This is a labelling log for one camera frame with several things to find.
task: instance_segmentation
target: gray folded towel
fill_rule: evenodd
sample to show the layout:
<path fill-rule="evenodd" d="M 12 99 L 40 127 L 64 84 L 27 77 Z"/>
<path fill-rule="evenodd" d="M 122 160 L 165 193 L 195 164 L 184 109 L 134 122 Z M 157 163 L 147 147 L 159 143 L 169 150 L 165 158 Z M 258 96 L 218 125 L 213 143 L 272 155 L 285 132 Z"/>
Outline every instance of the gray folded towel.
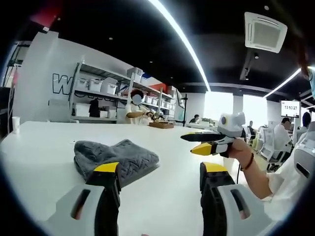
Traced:
<path fill-rule="evenodd" d="M 76 169 L 85 181 L 97 166 L 119 162 L 122 186 L 154 170 L 159 161 L 155 153 L 139 147 L 128 139 L 111 147 L 91 141 L 77 141 L 74 153 Z"/>

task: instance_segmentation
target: bright window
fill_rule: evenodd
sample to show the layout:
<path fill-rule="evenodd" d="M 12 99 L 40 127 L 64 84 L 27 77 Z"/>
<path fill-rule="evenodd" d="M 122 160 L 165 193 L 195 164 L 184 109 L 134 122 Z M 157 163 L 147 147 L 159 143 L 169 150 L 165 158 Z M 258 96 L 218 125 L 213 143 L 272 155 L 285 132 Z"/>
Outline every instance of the bright window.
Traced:
<path fill-rule="evenodd" d="M 268 124 L 266 98 L 244 95 L 243 112 L 245 114 L 246 125 L 249 125 L 252 120 L 254 129 L 258 129 L 260 126 Z"/>
<path fill-rule="evenodd" d="M 219 120 L 222 113 L 233 113 L 233 94 L 227 92 L 206 92 L 204 118 Z"/>

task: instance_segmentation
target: white table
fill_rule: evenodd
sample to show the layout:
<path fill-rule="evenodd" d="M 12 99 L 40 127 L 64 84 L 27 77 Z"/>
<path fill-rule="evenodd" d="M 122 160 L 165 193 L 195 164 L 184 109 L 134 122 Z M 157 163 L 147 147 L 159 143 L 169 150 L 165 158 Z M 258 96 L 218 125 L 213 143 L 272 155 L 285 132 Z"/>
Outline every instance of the white table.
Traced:
<path fill-rule="evenodd" d="M 196 143 L 180 138 L 191 129 L 157 129 L 128 124 L 31 122 L 1 144 L 3 165 L 22 204 L 35 220 L 48 219 L 56 201 L 83 183 L 73 164 L 78 140 L 114 145 L 122 139 L 155 152 L 160 167 L 124 187 L 118 217 L 121 236 L 202 235 L 199 165 L 223 164 L 219 155 L 190 153 Z"/>
<path fill-rule="evenodd" d="M 196 124 L 196 123 L 188 123 L 186 124 L 186 127 L 189 127 L 189 128 L 195 128 L 195 129 L 206 129 L 206 130 L 217 130 L 218 127 L 211 127 L 211 126 L 208 126 L 208 125 L 202 125 L 202 124 Z"/>

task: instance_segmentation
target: human hand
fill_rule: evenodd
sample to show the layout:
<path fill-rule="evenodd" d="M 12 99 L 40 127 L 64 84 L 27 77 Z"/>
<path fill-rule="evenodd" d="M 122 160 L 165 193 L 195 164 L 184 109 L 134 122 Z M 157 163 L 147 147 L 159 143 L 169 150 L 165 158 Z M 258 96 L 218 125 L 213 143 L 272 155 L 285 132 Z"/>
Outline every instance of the human hand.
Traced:
<path fill-rule="evenodd" d="M 237 159 L 241 164 L 248 163 L 252 157 L 252 150 L 242 139 L 235 139 L 228 156 Z"/>

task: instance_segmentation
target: wristband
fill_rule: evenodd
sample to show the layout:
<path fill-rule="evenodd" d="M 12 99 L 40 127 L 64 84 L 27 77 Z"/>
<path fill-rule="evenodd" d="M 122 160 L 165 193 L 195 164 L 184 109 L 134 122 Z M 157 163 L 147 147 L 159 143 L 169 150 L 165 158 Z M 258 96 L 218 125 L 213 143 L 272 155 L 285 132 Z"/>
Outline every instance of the wristband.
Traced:
<path fill-rule="evenodd" d="M 247 169 L 252 165 L 253 160 L 254 160 L 254 153 L 252 153 L 251 160 L 250 160 L 250 162 L 247 164 L 247 166 L 246 166 L 245 168 L 242 168 L 242 167 L 241 167 L 241 171 L 247 170 Z"/>

